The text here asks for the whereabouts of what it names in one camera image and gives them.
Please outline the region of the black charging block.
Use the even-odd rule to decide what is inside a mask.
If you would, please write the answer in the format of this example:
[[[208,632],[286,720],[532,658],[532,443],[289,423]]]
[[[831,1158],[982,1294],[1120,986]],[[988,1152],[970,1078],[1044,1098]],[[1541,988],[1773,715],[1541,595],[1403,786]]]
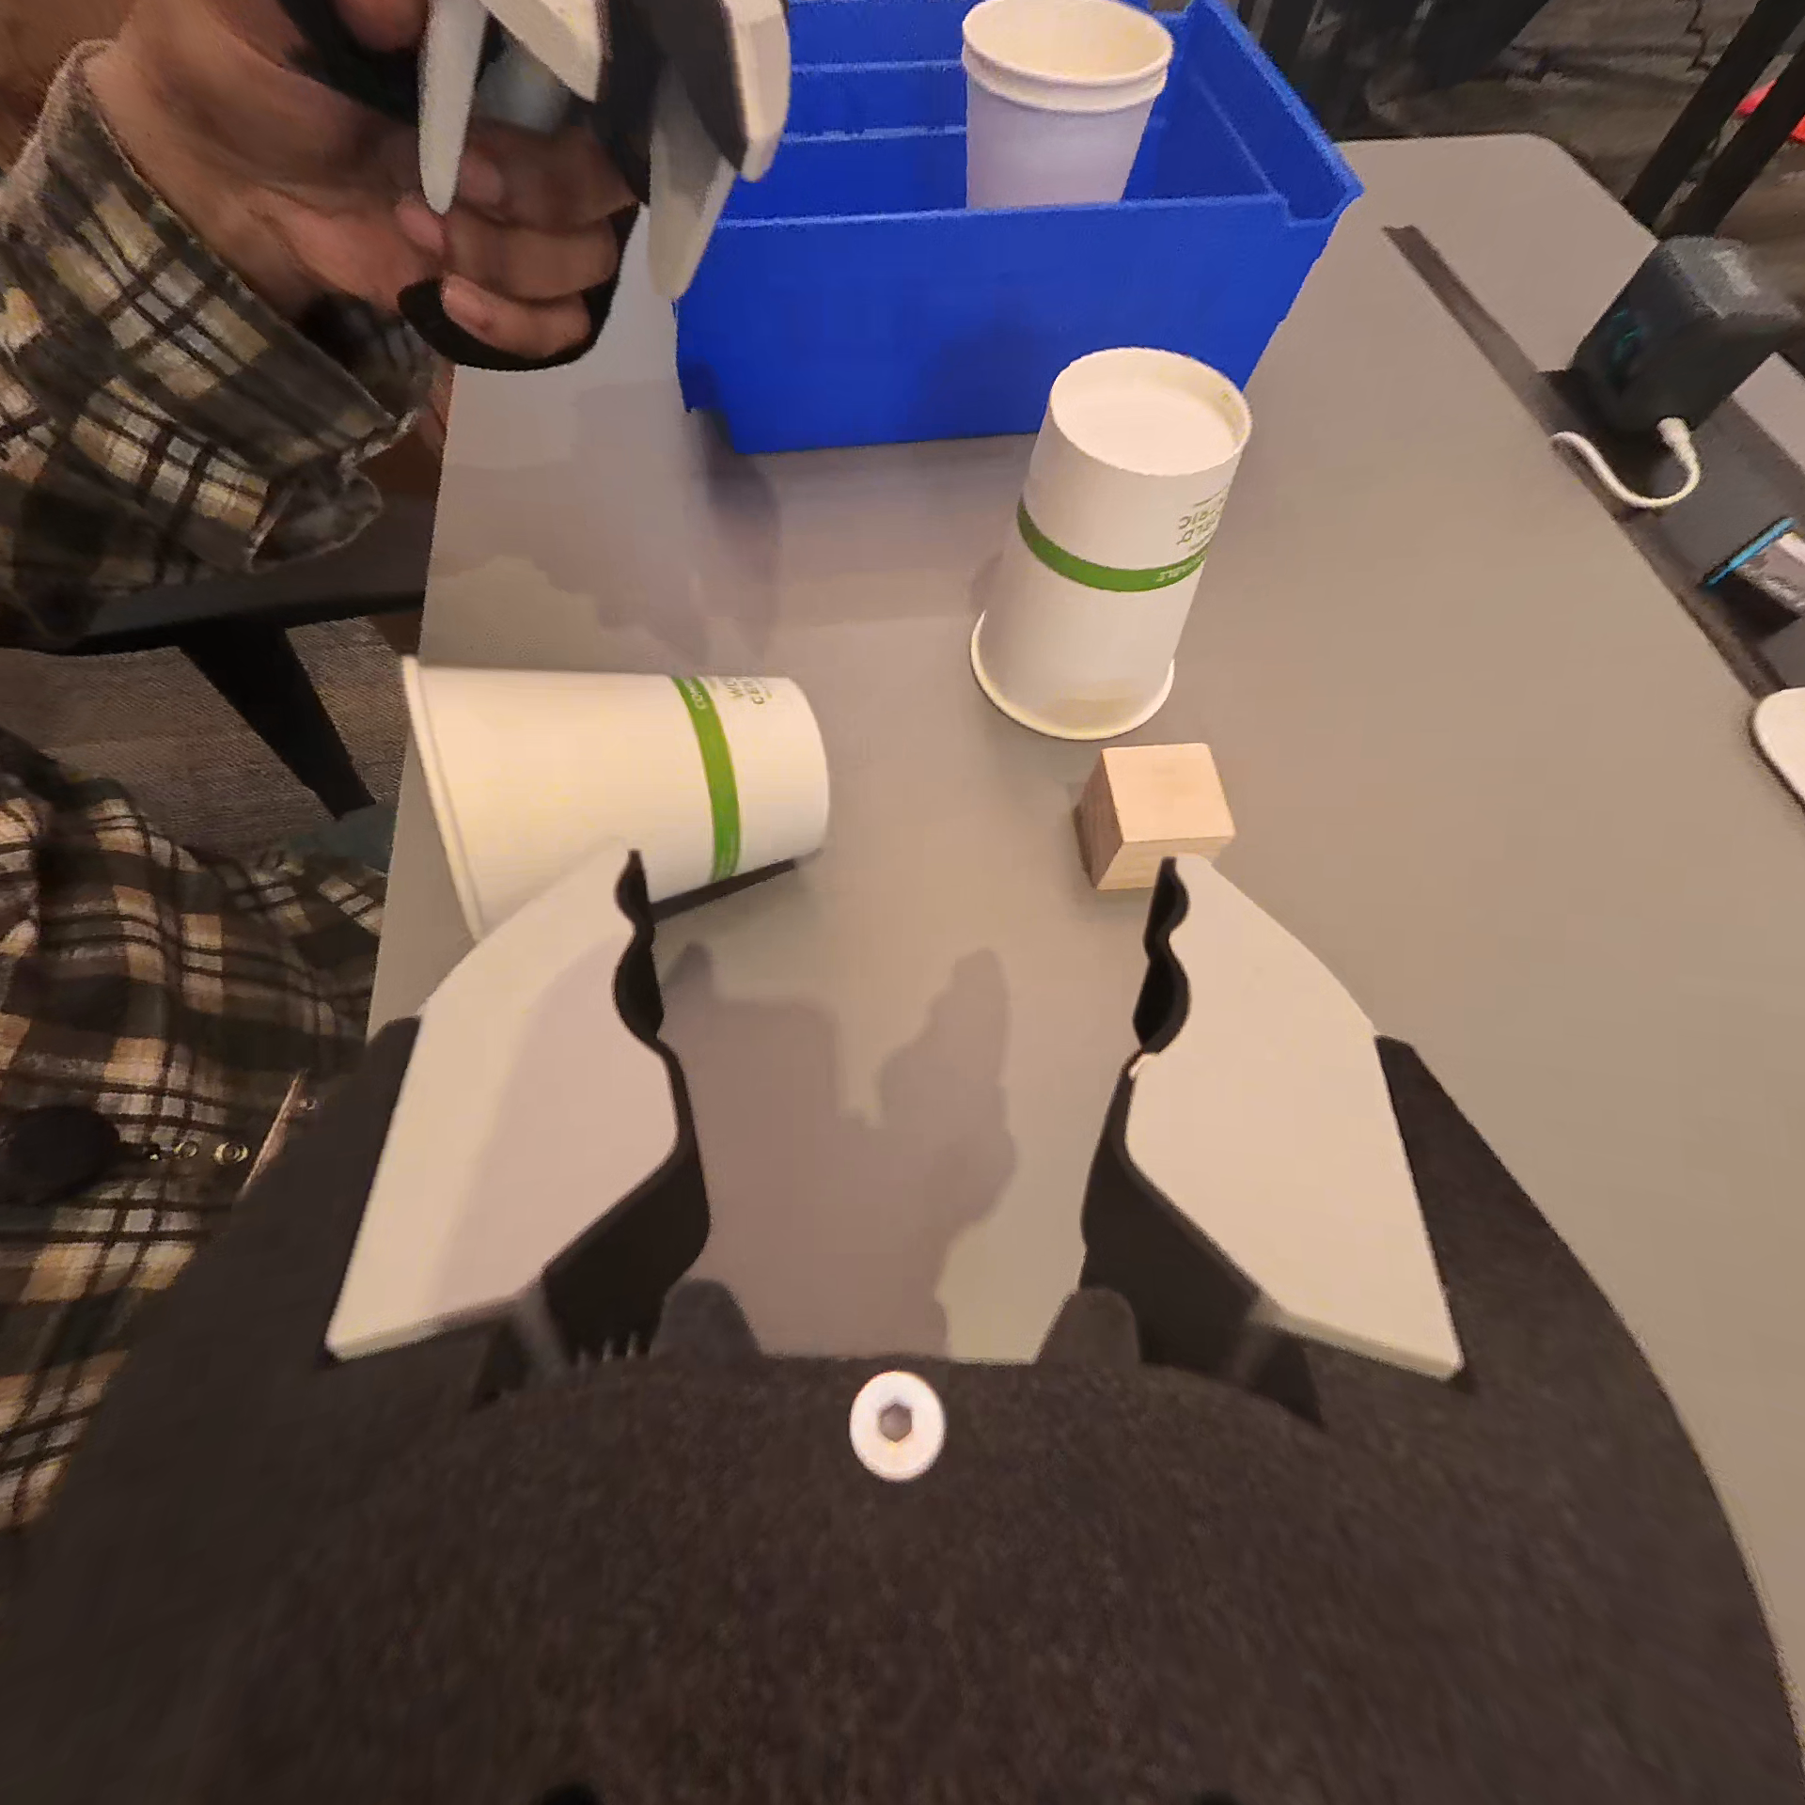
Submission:
[[[1671,237],[1580,337],[1569,370],[1612,432],[1706,422],[1803,335],[1798,305],[1728,237]]]

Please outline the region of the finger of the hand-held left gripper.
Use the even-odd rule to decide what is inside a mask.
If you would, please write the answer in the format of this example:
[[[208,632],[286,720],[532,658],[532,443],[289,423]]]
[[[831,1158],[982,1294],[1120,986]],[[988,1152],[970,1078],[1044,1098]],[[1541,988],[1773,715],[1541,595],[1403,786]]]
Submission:
[[[678,300],[726,207],[737,172],[713,145],[681,87],[659,87],[647,137],[647,264],[667,300]]]
[[[793,31],[787,2],[721,2],[731,137],[726,158],[743,182],[760,182],[787,130],[793,103]]]

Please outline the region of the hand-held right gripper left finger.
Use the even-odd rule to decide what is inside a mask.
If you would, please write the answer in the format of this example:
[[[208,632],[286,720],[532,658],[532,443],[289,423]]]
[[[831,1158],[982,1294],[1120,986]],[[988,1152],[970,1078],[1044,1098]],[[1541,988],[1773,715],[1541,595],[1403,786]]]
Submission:
[[[644,1353],[710,1239],[637,854],[599,847],[417,1014],[324,1330],[334,1359],[511,1327],[527,1359]]]

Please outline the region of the blue plastic bin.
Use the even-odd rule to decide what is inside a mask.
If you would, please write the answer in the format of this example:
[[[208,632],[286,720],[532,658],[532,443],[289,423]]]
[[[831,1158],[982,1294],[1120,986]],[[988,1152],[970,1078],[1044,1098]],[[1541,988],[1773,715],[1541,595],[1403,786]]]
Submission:
[[[1190,2],[1123,200],[970,212],[968,8],[789,8],[787,137],[675,305],[681,401],[740,455],[1035,432],[1117,346],[1245,384],[1360,196],[1236,15]]]

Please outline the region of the person's left forearm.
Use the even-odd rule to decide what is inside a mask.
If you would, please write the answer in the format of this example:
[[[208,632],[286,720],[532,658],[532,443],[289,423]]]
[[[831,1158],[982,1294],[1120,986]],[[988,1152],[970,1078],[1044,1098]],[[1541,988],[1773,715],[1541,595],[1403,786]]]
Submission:
[[[380,514],[434,356],[370,305],[263,305],[127,158],[61,64],[4,176],[4,645],[108,601],[283,568]]]

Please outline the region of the black badge reel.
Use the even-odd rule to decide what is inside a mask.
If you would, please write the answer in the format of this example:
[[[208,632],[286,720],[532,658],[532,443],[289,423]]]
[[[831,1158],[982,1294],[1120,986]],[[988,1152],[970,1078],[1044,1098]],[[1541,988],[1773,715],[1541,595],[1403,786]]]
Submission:
[[[124,1136],[85,1104],[4,1112],[4,1205],[59,1205],[104,1181],[121,1158]]]

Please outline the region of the white paper cup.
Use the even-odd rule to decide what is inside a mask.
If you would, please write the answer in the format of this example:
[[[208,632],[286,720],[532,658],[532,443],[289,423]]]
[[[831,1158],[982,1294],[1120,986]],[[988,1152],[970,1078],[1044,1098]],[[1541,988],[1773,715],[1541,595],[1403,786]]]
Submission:
[[[1162,91],[1162,70],[1120,87],[1028,83],[963,60],[968,208],[1117,202]]]
[[[1231,479],[1253,439],[1241,387],[1173,349],[1096,349],[1060,370],[970,668],[1015,725],[1096,743],[1150,720]]]
[[[1130,2],[976,2],[960,64],[982,89],[1028,108],[1110,111],[1162,91],[1175,40]]]
[[[826,743],[793,677],[404,660],[402,688],[474,938],[599,844],[635,849],[662,903],[826,842]]]

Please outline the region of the small black battery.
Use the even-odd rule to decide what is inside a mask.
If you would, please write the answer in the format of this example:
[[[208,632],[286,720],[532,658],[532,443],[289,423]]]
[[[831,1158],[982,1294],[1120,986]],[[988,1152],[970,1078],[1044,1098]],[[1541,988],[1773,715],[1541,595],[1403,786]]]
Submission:
[[[1782,515],[1757,530],[1700,578],[1700,589],[1750,620],[1803,620],[1803,526]]]

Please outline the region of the wooden cube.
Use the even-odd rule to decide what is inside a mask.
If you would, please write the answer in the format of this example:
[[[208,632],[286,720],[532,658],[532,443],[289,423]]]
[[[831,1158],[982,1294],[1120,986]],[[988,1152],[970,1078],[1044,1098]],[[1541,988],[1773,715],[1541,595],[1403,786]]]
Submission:
[[[1169,856],[1214,863],[1236,824],[1207,743],[1145,743],[1096,755],[1074,835],[1092,891],[1147,891]]]

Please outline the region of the person's left hand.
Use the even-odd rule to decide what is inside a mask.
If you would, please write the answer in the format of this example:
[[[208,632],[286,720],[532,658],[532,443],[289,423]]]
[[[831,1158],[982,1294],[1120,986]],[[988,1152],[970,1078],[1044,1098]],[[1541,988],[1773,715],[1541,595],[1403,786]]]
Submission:
[[[415,130],[291,66],[278,2],[135,2],[85,87],[138,176],[286,318],[324,299],[393,309],[440,287],[486,346],[549,359],[621,269],[628,185],[584,127],[476,119],[457,202],[417,191]]]

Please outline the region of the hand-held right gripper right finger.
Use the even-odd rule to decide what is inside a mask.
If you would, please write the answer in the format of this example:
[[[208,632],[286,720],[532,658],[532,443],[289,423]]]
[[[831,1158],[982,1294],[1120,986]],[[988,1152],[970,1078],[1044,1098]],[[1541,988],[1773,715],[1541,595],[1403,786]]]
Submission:
[[[1085,1184],[1081,1282],[1150,1365],[1290,1378],[1305,1347],[1428,1381],[1463,1370],[1379,1030],[1204,856],[1145,918],[1136,1051]]]

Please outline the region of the person's plaid shirt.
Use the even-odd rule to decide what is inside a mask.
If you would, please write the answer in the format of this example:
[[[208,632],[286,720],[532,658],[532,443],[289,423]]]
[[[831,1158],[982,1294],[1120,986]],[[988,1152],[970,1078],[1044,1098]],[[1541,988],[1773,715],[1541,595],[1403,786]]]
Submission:
[[[85,1104],[124,1136],[90,1190],[4,1205],[7,1538],[270,1136],[355,1064],[383,899],[334,844],[191,849],[124,782],[4,735],[4,1112]]]

